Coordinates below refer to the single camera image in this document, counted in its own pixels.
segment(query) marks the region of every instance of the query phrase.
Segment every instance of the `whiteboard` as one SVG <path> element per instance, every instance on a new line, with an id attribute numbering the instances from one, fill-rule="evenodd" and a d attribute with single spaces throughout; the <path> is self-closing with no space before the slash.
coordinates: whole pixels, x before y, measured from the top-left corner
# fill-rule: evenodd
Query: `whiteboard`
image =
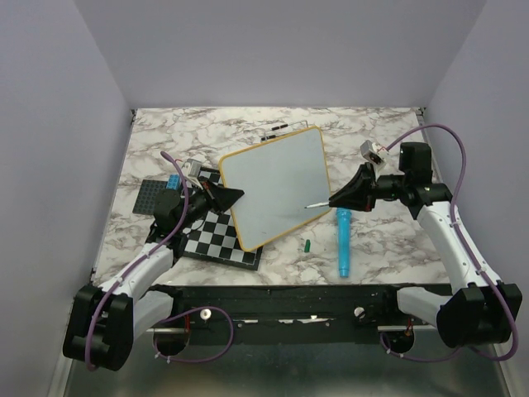
<path id="1" fill-rule="evenodd" d="M 231 207 L 244 251 L 253 251 L 329 211 L 305 209 L 331 195 L 318 127 L 225 155 L 219 169 L 224 186 L 245 192 Z"/>

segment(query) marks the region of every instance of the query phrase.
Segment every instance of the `white marble surface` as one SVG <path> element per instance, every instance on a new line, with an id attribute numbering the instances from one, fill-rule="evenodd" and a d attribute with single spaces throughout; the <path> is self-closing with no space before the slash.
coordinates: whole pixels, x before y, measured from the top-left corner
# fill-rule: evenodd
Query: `white marble surface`
<path id="1" fill-rule="evenodd" d="M 226 153 L 258 143 L 280 123 L 307 120 L 323 131 L 332 191 L 350 180 L 363 162 L 360 144 L 387 145 L 417 125 L 409 108 L 180 108 L 138 111 L 112 205 L 95 282 L 115 275 L 144 243 L 151 217 L 132 208 L 143 179 L 174 173 L 160 157 L 192 157 L 217 167 Z M 420 133 L 412 137 L 421 140 Z M 387 173 L 398 172 L 395 151 Z M 426 233 L 399 202 L 379 202 L 372 213 L 354 213 L 350 277 L 337 269 L 336 216 L 323 218 L 264 247 L 257 272 L 182 258 L 162 275 L 167 285 L 314 285 L 447 282 L 439 256 Z M 306 239 L 310 253 L 304 253 Z"/>

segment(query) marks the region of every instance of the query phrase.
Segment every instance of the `bolt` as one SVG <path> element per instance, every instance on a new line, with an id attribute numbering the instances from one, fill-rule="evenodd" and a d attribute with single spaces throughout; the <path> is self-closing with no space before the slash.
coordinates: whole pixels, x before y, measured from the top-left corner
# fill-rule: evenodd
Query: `bolt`
<path id="1" fill-rule="evenodd" d="M 212 311 L 210 309 L 203 309 L 200 311 L 200 318 L 204 321 L 209 320 L 212 316 Z"/>
<path id="2" fill-rule="evenodd" d="M 364 318 L 365 317 L 365 310 L 364 308 L 358 307 L 353 312 L 355 314 L 355 317 L 357 318 Z"/>

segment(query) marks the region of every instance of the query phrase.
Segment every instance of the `gray wall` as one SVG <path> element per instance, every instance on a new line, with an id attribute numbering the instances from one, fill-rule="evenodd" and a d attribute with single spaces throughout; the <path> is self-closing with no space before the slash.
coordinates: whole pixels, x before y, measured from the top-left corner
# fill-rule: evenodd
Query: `gray wall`
<path id="1" fill-rule="evenodd" d="M 70 0 L 0 6 L 0 394 L 45 395 L 130 111 Z"/>
<path id="2" fill-rule="evenodd" d="M 75 0 L 126 99 L 424 106 L 484 0 Z"/>
<path id="3" fill-rule="evenodd" d="M 469 165 L 460 208 L 478 247 L 507 282 L 529 297 L 529 2 L 489 0 L 427 109 L 427 121 L 454 128 Z M 445 180 L 454 186 L 460 155 L 450 136 L 430 132 Z M 516 357 L 529 366 L 529 309 L 518 318 Z M 526 388 L 529 380 L 525 377 Z"/>

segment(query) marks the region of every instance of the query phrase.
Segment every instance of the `blue marker cap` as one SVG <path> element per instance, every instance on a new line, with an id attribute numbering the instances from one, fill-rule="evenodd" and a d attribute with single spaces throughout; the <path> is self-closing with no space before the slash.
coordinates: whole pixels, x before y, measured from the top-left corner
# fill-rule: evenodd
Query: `blue marker cap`
<path id="1" fill-rule="evenodd" d="M 351 211 L 337 208 L 336 217 L 338 219 L 338 271 L 340 277 L 349 277 Z"/>

